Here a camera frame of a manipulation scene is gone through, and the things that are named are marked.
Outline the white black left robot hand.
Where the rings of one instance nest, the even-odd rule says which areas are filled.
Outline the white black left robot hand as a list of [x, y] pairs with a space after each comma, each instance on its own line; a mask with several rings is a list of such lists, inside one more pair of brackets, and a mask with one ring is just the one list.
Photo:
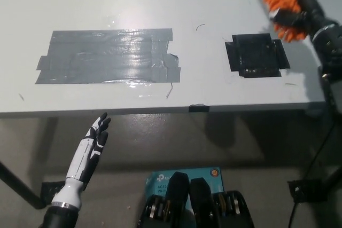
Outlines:
[[111, 119], [107, 113], [102, 114], [89, 128], [80, 141], [70, 163], [64, 187], [54, 196], [52, 206], [81, 209], [81, 193], [87, 187], [107, 142]]

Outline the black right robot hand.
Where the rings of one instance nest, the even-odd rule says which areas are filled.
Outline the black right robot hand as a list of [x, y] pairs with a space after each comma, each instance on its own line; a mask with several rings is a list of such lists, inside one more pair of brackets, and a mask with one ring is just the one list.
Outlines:
[[297, 0], [300, 11], [278, 9], [270, 16], [271, 21], [283, 27], [307, 33], [312, 40], [318, 37], [340, 37], [338, 22], [328, 18], [318, 0]]

